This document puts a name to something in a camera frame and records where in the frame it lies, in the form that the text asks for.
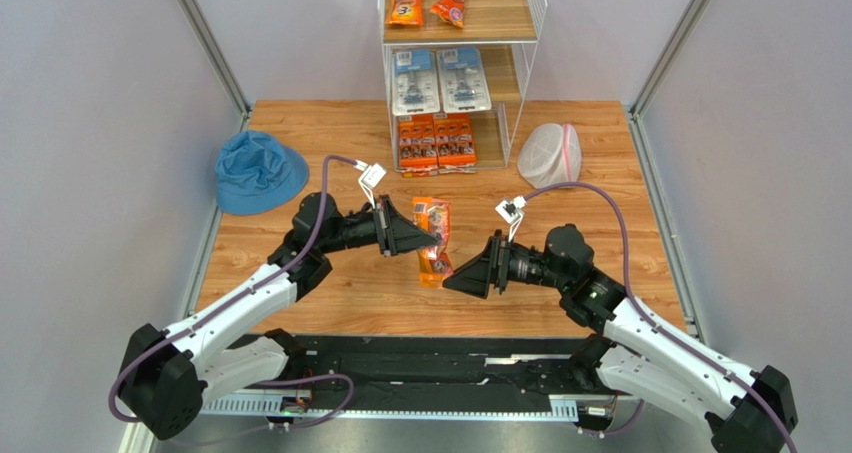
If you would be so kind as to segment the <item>orange razor box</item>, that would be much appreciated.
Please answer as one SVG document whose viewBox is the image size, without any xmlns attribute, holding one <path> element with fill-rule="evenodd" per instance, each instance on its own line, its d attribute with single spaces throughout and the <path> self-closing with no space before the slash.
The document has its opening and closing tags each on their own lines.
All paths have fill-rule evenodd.
<svg viewBox="0 0 852 453">
<path fill-rule="evenodd" d="M 467 113 L 436 113 L 432 119 L 438 166 L 443 169 L 474 167 L 478 157 L 470 116 Z"/>
<path fill-rule="evenodd" d="M 406 178 L 438 173 L 438 153 L 433 117 L 429 114 L 397 117 L 399 169 Z"/>
</svg>

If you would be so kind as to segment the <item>blue card razor blister pack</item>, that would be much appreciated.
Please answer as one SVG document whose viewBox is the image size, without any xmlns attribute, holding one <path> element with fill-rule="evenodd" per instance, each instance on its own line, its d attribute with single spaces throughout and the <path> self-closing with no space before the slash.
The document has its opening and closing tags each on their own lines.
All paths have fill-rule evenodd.
<svg viewBox="0 0 852 453">
<path fill-rule="evenodd" d="M 399 50 L 392 60 L 393 115 L 438 113 L 441 105 L 434 53 L 429 49 Z"/>
</svg>

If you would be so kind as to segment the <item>white Gillette razor pack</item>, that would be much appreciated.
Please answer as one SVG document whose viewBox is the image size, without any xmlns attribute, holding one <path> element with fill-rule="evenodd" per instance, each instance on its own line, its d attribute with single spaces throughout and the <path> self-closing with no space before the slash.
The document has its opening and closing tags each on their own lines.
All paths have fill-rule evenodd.
<svg viewBox="0 0 852 453">
<path fill-rule="evenodd" d="M 492 109 L 481 53 L 474 46 L 436 52 L 442 106 L 445 113 L 471 113 Z"/>
</svg>

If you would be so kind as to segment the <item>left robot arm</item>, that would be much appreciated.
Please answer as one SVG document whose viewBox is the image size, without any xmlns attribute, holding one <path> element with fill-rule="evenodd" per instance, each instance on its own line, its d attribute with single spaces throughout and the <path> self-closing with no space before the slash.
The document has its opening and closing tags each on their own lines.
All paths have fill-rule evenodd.
<svg viewBox="0 0 852 453">
<path fill-rule="evenodd" d="M 282 330 L 243 347 L 232 345 L 317 288 L 332 270 L 328 254 L 375 245 L 382 255 L 396 256 L 437 243 L 386 195 L 342 214 L 331 195 L 312 193 L 301 200 L 282 243 L 247 280 L 164 329 L 145 324 L 132 333 L 114 398 L 157 439 L 170 440 L 207 404 L 287 370 L 301 350 Z"/>
</svg>

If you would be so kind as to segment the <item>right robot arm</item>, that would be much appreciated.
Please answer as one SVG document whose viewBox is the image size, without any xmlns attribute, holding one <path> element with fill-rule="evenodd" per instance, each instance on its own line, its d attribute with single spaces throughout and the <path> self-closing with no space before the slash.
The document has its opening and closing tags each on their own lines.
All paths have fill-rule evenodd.
<svg viewBox="0 0 852 453">
<path fill-rule="evenodd" d="M 787 448 L 798 415 L 785 374 L 772 366 L 751 368 L 678 330 L 593 259 L 572 224 L 551 229 L 541 250 L 496 232 L 443 285 L 479 298 L 511 282 L 552 287 L 566 315 L 592 329 L 572 359 L 604 387 L 690 424 L 717 452 Z"/>
</svg>

